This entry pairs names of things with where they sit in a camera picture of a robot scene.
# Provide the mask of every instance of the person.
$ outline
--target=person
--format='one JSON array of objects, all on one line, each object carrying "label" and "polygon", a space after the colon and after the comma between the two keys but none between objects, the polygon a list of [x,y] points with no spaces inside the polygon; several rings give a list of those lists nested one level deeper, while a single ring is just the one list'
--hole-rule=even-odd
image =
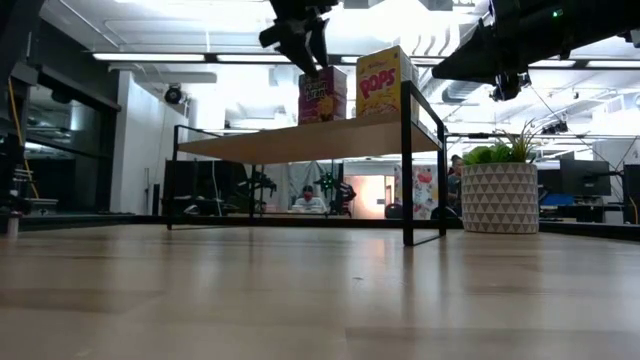
[{"label": "person", "polygon": [[452,158],[453,173],[449,175],[447,181],[447,189],[449,192],[449,207],[453,209],[458,216],[462,215],[462,199],[460,194],[461,181],[462,181],[462,168],[464,162],[462,158],[454,155]]},{"label": "person", "polygon": [[312,210],[313,208],[320,209],[323,213],[327,212],[327,207],[324,205],[319,197],[313,196],[313,187],[306,185],[302,188],[302,197],[296,200],[295,206],[302,206],[305,210]]}]

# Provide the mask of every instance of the black metal table frame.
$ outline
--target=black metal table frame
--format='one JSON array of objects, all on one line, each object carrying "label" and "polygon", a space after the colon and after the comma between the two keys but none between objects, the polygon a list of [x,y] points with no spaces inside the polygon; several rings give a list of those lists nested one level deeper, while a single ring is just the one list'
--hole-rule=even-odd
[{"label": "black metal table frame", "polygon": [[[446,220],[446,207],[448,200],[448,190],[447,190],[447,146],[446,146],[446,135],[445,135],[445,126],[440,117],[433,111],[431,105],[424,98],[420,90],[411,82],[404,81],[401,85],[401,115],[400,115],[400,140],[401,140],[401,154],[402,154],[402,242],[405,246],[416,246],[420,244],[427,243],[432,240],[439,239],[447,234],[447,220]],[[431,119],[435,122],[437,128],[437,139],[438,146],[440,150],[438,150],[438,161],[437,161],[437,173],[438,173],[438,212],[439,212],[439,220],[438,220],[438,234],[429,236],[426,238],[420,238],[418,240],[415,239],[414,230],[416,228],[416,220],[413,219],[413,153],[412,153],[412,144],[411,144],[411,132],[412,127],[415,125],[417,129],[424,132],[425,134],[429,133],[429,130],[420,123],[418,120],[413,120],[412,114],[412,99],[415,99],[420,107],[422,107],[427,114],[431,117]],[[184,125],[176,125],[174,127],[173,133],[173,156],[172,160],[177,161],[178,159],[178,151],[179,151],[179,131],[180,129],[191,130],[211,136],[218,137],[218,135],[206,132],[201,129],[196,129]],[[256,165],[252,164],[252,175],[256,171]],[[176,177],[176,167],[173,167],[173,171],[170,174],[168,179],[169,181],[169,199],[167,199],[167,229],[171,230],[173,225],[177,222],[180,224],[190,223],[189,218],[180,218],[179,221],[174,218],[173,214],[173,198],[175,197],[175,177]],[[199,221],[194,221],[194,223],[202,224],[202,218],[198,219]],[[250,205],[249,205],[249,217],[248,218],[224,218],[218,217],[215,218],[215,221],[212,221],[212,225],[222,225],[224,226],[226,223],[230,226],[238,226],[242,224],[244,226],[260,226],[260,225],[269,225],[269,226],[295,226],[296,221],[287,221],[289,219],[265,219],[260,217],[255,217],[255,184],[251,182],[251,197],[250,197]],[[347,219],[307,219],[305,220],[306,225],[313,225],[314,223],[318,224],[318,227],[339,227],[339,228],[363,228],[366,226],[366,221],[353,221]],[[397,228],[398,221],[397,220],[384,220],[385,223],[388,223],[388,228]],[[376,225],[372,226],[372,228],[380,228],[380,221],[376,221]]]}]

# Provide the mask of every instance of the yellow cereal box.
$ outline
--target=yellow cereal box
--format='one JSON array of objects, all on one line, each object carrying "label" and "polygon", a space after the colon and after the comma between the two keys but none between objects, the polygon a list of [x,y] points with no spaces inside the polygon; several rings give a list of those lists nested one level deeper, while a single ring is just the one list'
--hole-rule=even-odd
[{"label": "yellow cereal box", "polygon": [[401,83],[417,82],[418,68],[400,46],[394,46],[359,58],[356,74],[356,116],[365,116],[400,112]]}]

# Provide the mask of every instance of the potted plant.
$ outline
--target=potted plant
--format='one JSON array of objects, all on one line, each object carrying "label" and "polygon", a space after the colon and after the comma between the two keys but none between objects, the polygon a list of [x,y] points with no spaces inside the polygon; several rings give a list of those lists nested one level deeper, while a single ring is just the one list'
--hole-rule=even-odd
[{"label": "potted plant", "polygon": [[509,145],[481,146],[466,154],[462,172],[462,221],[466,231],[538,232],[538,170],[527,162],[534,133],[506,134]]}]

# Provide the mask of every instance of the white geometric planter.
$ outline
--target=white geometric planter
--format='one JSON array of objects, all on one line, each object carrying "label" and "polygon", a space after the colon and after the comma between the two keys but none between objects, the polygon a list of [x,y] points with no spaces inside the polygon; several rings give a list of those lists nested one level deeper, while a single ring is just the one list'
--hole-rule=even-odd
[{"label": "white geometric planter", "polygon": [[462,173],[462,221],[472,232],[538,232],[538,168],[532,164],[470,165]]}]

